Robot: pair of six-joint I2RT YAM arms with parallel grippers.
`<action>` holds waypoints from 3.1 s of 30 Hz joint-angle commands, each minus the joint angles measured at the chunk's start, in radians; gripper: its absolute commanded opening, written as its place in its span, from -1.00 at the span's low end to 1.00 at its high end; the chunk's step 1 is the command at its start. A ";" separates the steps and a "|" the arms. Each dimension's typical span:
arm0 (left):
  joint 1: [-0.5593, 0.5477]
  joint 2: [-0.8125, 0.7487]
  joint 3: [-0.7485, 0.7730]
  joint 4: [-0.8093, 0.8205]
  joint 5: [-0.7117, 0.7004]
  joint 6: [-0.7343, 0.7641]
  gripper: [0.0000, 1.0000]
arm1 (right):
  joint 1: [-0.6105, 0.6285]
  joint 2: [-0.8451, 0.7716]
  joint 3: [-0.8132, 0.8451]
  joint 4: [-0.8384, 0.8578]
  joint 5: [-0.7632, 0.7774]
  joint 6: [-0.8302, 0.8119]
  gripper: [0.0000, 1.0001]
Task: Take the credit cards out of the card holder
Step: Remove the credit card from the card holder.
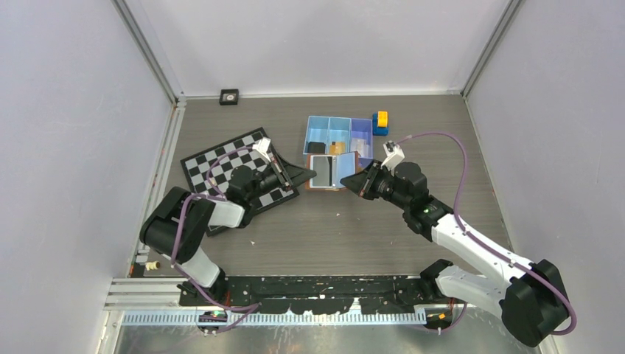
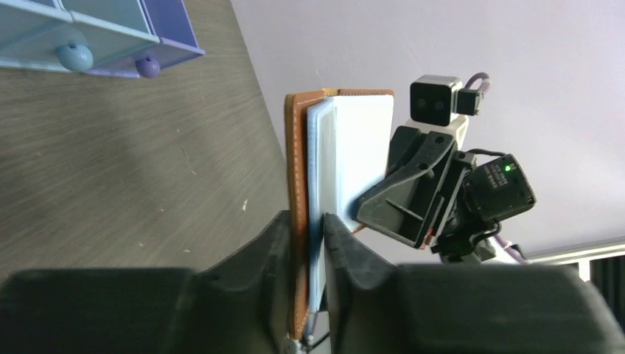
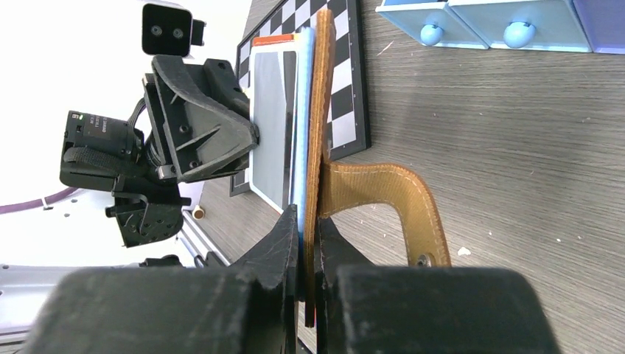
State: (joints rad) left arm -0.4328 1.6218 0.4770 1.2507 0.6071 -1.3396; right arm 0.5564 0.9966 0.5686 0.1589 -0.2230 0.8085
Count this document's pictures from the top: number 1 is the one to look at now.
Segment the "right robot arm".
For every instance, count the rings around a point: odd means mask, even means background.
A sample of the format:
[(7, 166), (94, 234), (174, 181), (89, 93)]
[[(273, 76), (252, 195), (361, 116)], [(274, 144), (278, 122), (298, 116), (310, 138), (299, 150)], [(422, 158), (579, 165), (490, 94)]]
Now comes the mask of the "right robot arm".
[(536, 347), (559, 326), (573, 321), (559, 269), (500, 247), (473, 229), (451, 207), (430, 194), (418, 164), (402, 162), (389, 170), (374, 160), (341, 184), (366, 200), (381, 198), (402, 210), (408, 228), (456, 254), (479, 274), (437, 260), (420, 274), (421, 293), (429, 302), (461, 299), (501, 319), (522, 344)]

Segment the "white VIP card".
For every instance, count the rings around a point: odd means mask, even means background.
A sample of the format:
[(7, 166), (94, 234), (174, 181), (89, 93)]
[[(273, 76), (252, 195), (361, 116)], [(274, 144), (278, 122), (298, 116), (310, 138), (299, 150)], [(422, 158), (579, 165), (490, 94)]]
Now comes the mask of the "white VIP card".
[(369, 157), (369, 144), (366, 139), (351, 138), (350, 151), (358, 153), (359, 157)]

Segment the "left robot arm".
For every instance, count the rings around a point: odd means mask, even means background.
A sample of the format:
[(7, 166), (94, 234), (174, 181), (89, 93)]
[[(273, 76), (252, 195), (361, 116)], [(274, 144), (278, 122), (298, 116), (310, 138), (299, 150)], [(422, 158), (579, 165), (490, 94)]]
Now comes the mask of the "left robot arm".
[(256, 214), (255, 200), (275, 189), (297, 188), (317, 176), (314, 170), (272, 156), (261, 171), (235, 167), (222, 198), (173, 187), (143, 223), (139, 240), (168, 257), (170, 264), (198, 285), (198, 296), (218, 305), (226, 295), (224, 270), (200, 244), (210, 226), (244, 228)]

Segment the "brown leather card holder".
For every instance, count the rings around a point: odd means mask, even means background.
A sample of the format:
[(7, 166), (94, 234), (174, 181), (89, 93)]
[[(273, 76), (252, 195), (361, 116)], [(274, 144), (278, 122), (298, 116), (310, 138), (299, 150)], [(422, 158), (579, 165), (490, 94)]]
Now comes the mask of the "brown leather card holder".
[(316, 176), (306, 183), (306, 188), (309, 190), (346, 190), (341, 179), (359, 171), (359, 158), (358, 152), (309, 155), (307, 167), (316, 172)]

